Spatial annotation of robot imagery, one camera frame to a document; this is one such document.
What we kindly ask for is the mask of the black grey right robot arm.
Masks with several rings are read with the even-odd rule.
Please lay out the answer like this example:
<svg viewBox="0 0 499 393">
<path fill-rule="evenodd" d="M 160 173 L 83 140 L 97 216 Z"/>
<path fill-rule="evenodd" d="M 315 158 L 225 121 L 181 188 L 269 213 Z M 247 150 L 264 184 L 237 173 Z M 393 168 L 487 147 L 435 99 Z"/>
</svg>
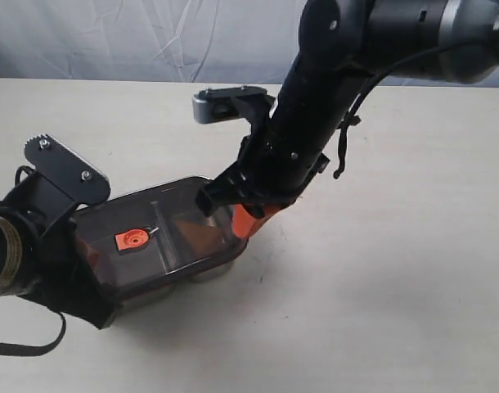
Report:
<svg viewBox="0 0 499 393">
<path fill-rule="evenodd" d="M 250 131 L 236 160 L 203 186 L 205 214 L 233 206 L 233 232 L 255 234 L 293 205 L 329 164 L 337 136 L 346 167 L 348 130 L 385 78 L 475 84 L 499 68 L 499 1 L 309 1 L 299 50 L 281 89 L 204 89 L 193 97 L 197 122 L 244 119 Z"/>
</svg>

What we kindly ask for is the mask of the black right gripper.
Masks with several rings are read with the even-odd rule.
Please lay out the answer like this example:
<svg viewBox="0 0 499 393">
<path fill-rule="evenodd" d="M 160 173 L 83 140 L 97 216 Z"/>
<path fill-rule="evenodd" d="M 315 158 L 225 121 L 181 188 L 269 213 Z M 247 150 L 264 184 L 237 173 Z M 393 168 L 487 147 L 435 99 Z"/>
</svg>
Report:
<svg viewBox="0 0 499 393">
<path fill-rule="evenodd" d="M 285 119 L 269 111 L 250 124 L 234 163 L 199 191 L 196 204 L 205 215 L 235 205 L 232 232 L 249 239 L 282 208 L 292 205 L 329 159 L 322 153 L 330 129 L 294 112 Z M 257 218 L 250 209 L 263 209 Z"/>
</svg>

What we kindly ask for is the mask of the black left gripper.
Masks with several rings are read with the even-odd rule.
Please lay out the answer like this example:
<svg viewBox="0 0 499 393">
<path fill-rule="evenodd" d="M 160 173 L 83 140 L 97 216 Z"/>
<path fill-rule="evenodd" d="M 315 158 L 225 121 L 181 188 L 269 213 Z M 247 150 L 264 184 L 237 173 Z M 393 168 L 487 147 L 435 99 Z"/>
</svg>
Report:
<svg viewBox="0 0 499 393">
<path fill-rule="evenodd" d="M 76 234 L 73 215 L 81 205 L 35 168 L 17 169 L 3 198 L 3 293 L 103 329 L 119 307 Z"/>
</svg>

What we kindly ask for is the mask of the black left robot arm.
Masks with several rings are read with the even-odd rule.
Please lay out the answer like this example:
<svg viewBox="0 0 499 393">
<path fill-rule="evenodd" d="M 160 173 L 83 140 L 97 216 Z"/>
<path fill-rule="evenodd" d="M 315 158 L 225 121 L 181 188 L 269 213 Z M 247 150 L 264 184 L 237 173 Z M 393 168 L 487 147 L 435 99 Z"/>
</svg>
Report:
<svg viewBox="0 0 499 393">
<path fill-rule="evenodd" d="M 16 296 L 107 328 L 119 307 L 97 280 L 97 252 L 77 236 L 71 215 L 46 179 L 27 165 L 0 200 L 0 297 Z"/>
</svg>

